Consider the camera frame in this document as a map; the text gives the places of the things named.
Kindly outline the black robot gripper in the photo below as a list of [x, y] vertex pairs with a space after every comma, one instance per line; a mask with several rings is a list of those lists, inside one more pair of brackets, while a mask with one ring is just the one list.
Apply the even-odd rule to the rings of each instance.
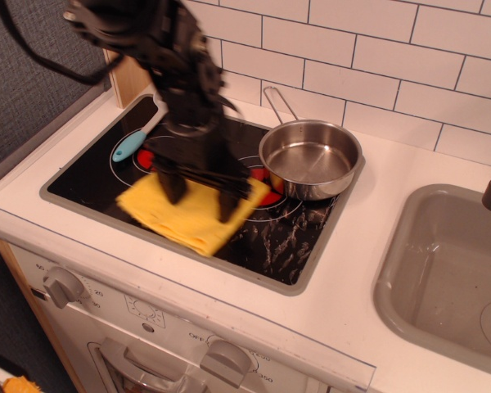
[[171, 204], [182, 200], [188, 181], [212, 188], [218, 195], [218, 220], [225, 224], [240, 199], [250, 195], [249, 172], [232, 152], [233, 125], [222, 118], [192, 128], [163, 118], [151, 132], [153, 167]]

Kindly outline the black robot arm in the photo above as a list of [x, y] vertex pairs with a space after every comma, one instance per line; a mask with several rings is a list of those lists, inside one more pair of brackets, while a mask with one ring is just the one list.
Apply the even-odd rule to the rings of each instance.
[[147, 71], [167, 107], [168, 142], [148, 142], [160, 185], [172, 204], [187, 181], [218, 192], [218, 219], [226, 223], [250, 194], [248, 174], [224, 138], [229, 101], [222, 71], [196, 18], [180, 1], [71, 1], [64, 17], [90, 43], [130, 56]]

